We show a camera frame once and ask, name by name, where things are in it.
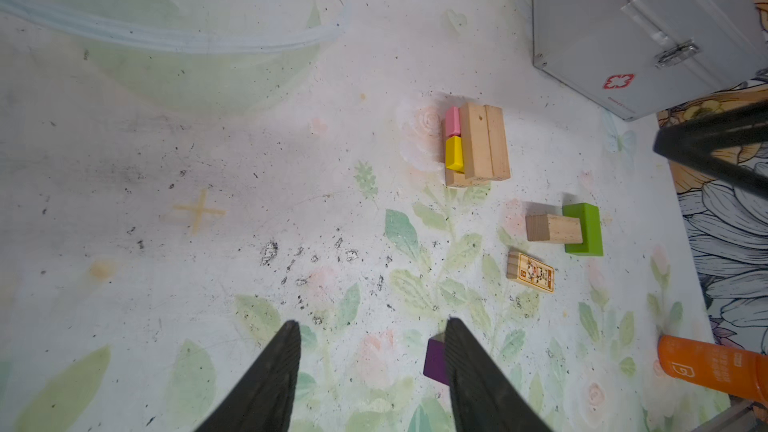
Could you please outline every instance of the green block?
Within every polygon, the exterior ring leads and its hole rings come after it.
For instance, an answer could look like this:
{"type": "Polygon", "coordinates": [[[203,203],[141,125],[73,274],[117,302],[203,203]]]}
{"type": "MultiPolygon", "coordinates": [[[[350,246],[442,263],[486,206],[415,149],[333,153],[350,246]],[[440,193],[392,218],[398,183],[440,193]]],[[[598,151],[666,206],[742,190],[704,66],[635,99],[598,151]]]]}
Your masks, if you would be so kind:
{"type": "Polygon", "coordinates": [[[581,244],[566,244],[565,251],[573,255],[603,256],[603,234],[600,231],[600,209],[587,203],[563,206],[563,216],[581,221],[581,244]]]}

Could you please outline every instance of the purple block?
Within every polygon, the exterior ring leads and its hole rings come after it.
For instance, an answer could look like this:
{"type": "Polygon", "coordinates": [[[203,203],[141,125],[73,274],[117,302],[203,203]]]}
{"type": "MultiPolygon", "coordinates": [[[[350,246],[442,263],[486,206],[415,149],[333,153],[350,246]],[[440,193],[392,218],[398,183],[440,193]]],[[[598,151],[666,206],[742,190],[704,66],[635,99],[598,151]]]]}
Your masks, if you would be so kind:
{"type": "Polygon", "coordinates": [[[427,342],[427,358],[424,360],[424,375],[441,384],[448,385],[446,370],[446,344],[431,338],[427,342]]]}
{"type": "Polygon", "coordinates": [[[462,128],[458,122],[458,107],[451,107],[446,112],[446,140],[461,136],[462,128]]]}

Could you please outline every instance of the wooden block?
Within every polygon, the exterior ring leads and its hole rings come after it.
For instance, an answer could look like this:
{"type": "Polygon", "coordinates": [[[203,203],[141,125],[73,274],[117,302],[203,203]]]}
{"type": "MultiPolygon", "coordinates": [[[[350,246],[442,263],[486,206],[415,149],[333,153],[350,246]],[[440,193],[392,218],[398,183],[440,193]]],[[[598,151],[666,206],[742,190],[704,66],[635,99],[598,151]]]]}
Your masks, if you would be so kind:
{"type": "Polygon", "coordinates": [[[430,338],[427,342],[427,354],[424,359],[424,375],[441,384],[448,385],[444,334],[430,338]]]}
{"type": "Polygon", "coordinates": [[[451,107],[446,112],[446,137],[460,136],[462,134],[461,120],[458,118],[458,107],[451,107]]]}
{"type": "Polygon", "coordinates": [[[494,106],[485,106],[488,121],[488,142],[491,146],[491,167],[494,180],[506,180],[512,177],[509,170],[509,149],[507,133],[504,130],[504,113],[494,106]]]}
{"type": "Polygon", "coordinates": [[[472,187],[484,186],[487,180],[469,180],[466,176],[450,168],[446,168],[446,186],[447,187],[472,187]]]}
{"type": "Polygon", "coordinates": [[[462,138],[449,137],[446,140],[446,168],[464,173],[464,155],[462,153],[462,138]]]}
{"type": "Polygon", "coordinates": [[[467,102],[459,108],[458,115],[462,123],[464,174],[469,179],[490,180],[493,166],[485,107],[467,102]]]}
{"type": "Polygon", "coordinates": [[[554,269],[521,252],[509,252],[507,278],[540,292],[554,292],[554,269]]]}
{"type": "Polygon", "coordinates": [[[587,203],[563,206],[563,216],[581,221],[581,244],[566,244],[565,251],[573,255],[603,256],[603,233],[600,230],[600,209],[587,203]]]}
{"type": "Polygon", "coordinates": [[[543,216],[525,217],[525,231],[531,242],[549,244],[581,244],[581,221],[576,217],[543,216]]]}

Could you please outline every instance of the yellow cross mark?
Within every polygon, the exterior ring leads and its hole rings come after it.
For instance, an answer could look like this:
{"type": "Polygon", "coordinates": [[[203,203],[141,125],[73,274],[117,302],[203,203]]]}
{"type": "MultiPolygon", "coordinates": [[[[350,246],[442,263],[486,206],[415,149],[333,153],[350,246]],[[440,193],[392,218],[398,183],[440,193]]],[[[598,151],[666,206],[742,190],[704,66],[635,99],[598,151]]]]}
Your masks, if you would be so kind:
{"type": "Polygon", "coordinates": [[[206,208],[205,199],[208,196],[208,189],[204,188],[200,191],[200,198],[197,200],[196,206],[174,206],[177,210],[189,210],[194,212],[194,223],[192,224],[192,235],[197,234],[197,230],[200,229],[200,221],[203,220],[203,214],[216,214],[223,216],[226,214],[225,210],[219,210],[218,208],[206,208]]]}

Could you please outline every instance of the red cross logo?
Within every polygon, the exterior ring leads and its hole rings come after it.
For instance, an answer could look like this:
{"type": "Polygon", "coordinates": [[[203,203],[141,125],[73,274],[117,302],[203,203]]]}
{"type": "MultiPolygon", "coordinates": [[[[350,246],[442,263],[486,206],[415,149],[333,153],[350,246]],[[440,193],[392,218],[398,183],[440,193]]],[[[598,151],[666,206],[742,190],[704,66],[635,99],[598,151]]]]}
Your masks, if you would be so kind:
{"type": "Polygon", "coordinates": [[[633,73],[623,73],[618,76],[610,76],[603,84],[603,89],[624,89],[629,87],[634,79],[633,73]]]}

